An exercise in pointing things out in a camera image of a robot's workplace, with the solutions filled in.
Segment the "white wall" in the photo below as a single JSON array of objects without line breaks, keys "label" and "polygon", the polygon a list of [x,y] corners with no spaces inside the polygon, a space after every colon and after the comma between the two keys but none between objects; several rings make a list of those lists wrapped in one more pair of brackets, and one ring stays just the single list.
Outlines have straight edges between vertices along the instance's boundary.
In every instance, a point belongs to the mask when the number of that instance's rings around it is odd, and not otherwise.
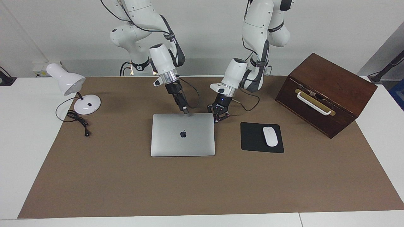
[{"label": "white wall", "polygon": [[[358,75],[367,76],[381,71],[398,54],[404,50],[404,23],[387,39],[382,47],[370,58],[361,68]],[[382,80],[402,80],[404,79],[404,63],[401,63],[389,70]]]},{"label": "white wall", "polygon": [[[32,61],[43,58],[32,43],[21,38],[19,23],[51,61],[62,61],[69,71],[85,76],[117,75],[127,60],[124,49],[109,40],[121,24],[98,0],[0,0],[15,17],[8,20],[0,4],[0,64],[16,76],[31,76]],[[249,52],[241,43],[247,0],[153,0],[176,33],[187,57],[179,73],[223,74],[233,57]],[[311,52],[357,73],[404,21],[402,0],[297,0],[285,24],[292,38],[284,48],[272,48],[273,74],[287,75]],[[142,41],[162,42],[161,34]]]}]

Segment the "brown wooden box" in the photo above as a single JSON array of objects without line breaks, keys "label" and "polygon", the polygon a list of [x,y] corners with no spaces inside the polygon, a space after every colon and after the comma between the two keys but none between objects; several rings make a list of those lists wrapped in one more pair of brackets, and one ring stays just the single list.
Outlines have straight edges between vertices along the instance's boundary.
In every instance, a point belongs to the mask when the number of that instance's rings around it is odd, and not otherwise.
[{"label": "brown wooden box", "polygon": [[276,101],[333,138],[358,118],[376,88],[313,53],[290,73]]}]

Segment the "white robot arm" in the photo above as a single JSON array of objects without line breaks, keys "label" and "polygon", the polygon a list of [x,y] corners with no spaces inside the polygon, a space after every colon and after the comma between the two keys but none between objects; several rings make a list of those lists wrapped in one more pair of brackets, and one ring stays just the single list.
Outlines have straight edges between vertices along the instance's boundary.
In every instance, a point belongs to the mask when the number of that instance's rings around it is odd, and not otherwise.
[{"label": "white robot arm", "polygon": [[[154,86],[165,84],[167,92],[173,95],[180,111],[189,113],[187,99],[176,70],[184,64],[185,56],[167,20],[156,12],[150,0],[112,0],[112,2],[116,13],[112,14],[127,22],[110,32],[112,42],[128,51],[132,69],[135,68],[137,73],[158,74],[159,78],[154,82]],[[147,51],[137,41],[148,37],[152,32],[163,33],[164,38],[170,41],[170,48],[164,44],[152,46],[149,49],[150,59]]]},{"label": "white robot arm", "polygon": [[[135,43],[146,38],[152,32],[162,32],[165,39],[170,41],[169,53],[173,58],[175,67],[184,64],[185,56],[177,42],[174,32],[171,30],[164,16],[159,15],[156,12],[150,0],[112,0],[112,2],[115,7],[116,17],[123,21],[127,21],[128,26],[132,27],[132,29],[129,29],[129,27],[126,26],[124,31],[117,34],[119,38],[125,39],[126,42],[132,40],[132,43]],[[116,44],[115,38],[117,37],[112,34],[113,31],[111,32],[111,39]],[[137,46],[139,45],[122,45],[121,43],[123,43],[123,41],[117,46],[123,47],[129,52],[129,54],[132,53],[131,57],[134,57],[134,53],[138,50]]]},{"label": "white robot arm", "polygon": [[[250,92],[261,89],[263,75],[268,66],[269,46],[283,47],[290,39],[290,32],[284,26],[283,13],[289,10],[294,2],[295,0],[248,0],[242,36],[244,47],[252,51],[252,55],[244,63],[232,60],[228,70],[234,68],[235,63],[246,64],[246,67],[238,67],[237,71],[231,74],[226,74],[226,70],[220,84],[211,84],[210,88],[218,93],[215,102],[208,106],[208,111],[214,114],[215,122],[229,117],[227,109],[237,88],[243,87]],[[227,84],[228,81],[233,81],[233,86]],[[220,86],[232,87],[231,92],[227,92],[228,89],[219,90]]]},{"label": "white robot arm", "polygon": [[153,70],[147,49],[142,48],[142,45],[137,42],[150,34],[151,32],[140,30],[129,23],[121,25],[109,33],[109,37],[116,46],[128,51],[132,70],[139,74],[151,74]]}]

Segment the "silver laptop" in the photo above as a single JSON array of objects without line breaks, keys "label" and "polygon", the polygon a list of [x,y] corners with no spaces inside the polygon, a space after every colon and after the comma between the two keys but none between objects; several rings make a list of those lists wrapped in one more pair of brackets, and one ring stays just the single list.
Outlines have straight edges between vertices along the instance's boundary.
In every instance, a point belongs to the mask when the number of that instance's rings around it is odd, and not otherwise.
[{"label": "silver laptop", "polygon": [[213,156],[213,114],[154,114],[151,156]]}]

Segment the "white wireless mouse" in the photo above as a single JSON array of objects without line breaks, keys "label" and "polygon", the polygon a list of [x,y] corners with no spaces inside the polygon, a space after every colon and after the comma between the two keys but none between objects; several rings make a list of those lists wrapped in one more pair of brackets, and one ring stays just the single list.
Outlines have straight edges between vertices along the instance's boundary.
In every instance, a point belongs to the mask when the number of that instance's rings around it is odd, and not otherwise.
[{"label": "white wireless mouse", "polygon": [[264,131],[265,140],[268,146],[275,147],[276,145],[278,145],[278,137],[276,136],[274,128],[263,127],[262,130]]}]

